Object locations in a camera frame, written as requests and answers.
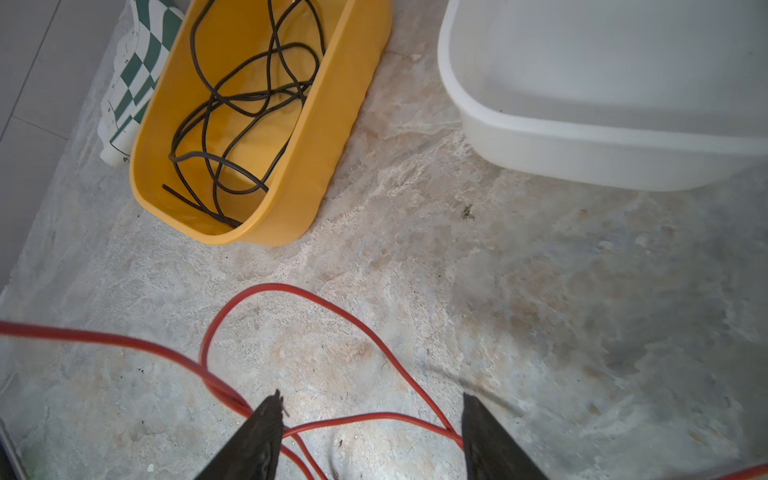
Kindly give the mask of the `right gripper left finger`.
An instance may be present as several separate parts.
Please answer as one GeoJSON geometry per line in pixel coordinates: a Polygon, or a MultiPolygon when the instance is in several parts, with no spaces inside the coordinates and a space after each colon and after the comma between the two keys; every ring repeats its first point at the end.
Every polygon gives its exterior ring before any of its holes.
{"type": "Polygon", "coordinates": [[[273,480],[284,432],[279,390],[255,409],[197,480],[273,480]]]}

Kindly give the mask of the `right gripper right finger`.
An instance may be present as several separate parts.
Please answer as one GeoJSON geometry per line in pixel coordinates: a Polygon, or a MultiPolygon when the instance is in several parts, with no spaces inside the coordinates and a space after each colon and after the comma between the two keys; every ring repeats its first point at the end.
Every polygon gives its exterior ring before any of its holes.
{"type": "Polygon", "coordinates": [[[468,480],[547,480],[476,396],[463,394],[461,417],[468,480]]]}

